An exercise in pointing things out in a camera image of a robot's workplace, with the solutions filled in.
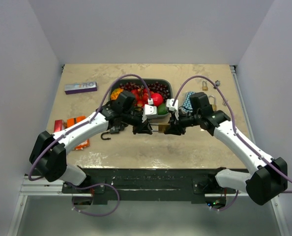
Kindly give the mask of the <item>brass long-shackle padlock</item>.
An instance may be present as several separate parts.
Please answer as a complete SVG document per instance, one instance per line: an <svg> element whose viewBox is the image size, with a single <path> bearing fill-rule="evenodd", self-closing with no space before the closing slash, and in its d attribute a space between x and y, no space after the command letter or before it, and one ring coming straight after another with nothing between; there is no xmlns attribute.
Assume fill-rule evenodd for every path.
<svg viewBox="0 0 292 236"><path fill-rule="evenodd" d="M212 106L213 111L216 111L217 110L216 97L214 95L209 95L208 100Z"/></svg>

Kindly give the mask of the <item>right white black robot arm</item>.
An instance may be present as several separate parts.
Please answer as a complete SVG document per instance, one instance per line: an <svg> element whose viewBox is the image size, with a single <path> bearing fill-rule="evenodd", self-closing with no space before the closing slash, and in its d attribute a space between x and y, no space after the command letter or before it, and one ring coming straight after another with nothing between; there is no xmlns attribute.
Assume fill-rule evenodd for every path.
<svg viewBox="0 0 292 236"><path fill-rule="evenodd" d="M288 166L283 158L274 159L239 133L231 118L221 110L213 110L204 92L191 95L190 103L192 112L180 115L178 101L167 100L166 107L172 115L164 133L183 135L187 127L198 125L225 144L248 170L243 173L219 168L207 182L211 192L219 193L224 188L246 192L262 206L287 189Z"/></svg>

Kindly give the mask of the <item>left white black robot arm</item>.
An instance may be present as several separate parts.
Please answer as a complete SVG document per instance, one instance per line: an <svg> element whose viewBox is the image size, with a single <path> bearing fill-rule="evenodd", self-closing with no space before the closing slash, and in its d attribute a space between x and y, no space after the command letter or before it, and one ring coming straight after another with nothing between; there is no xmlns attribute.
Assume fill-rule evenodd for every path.
<svg viewBox="0 0 292 236"><path fill-rule="evenodd" d="M107 131L118 121L131 125L134 134L151 134L149 119L157 115L157 108L150 99L144 105L142 115L135 115L135 100L134 94L123 91L116 100L100 105L95 112L75 125L53 134L48 131L40 133L29 158L32 164L29 180L37 180L32 176L33 171L37 170L40 177L48 182L62 180L72 184L80 193L87 192L90 180L80 167L67 163L67 155L76 146Z"/></svg>

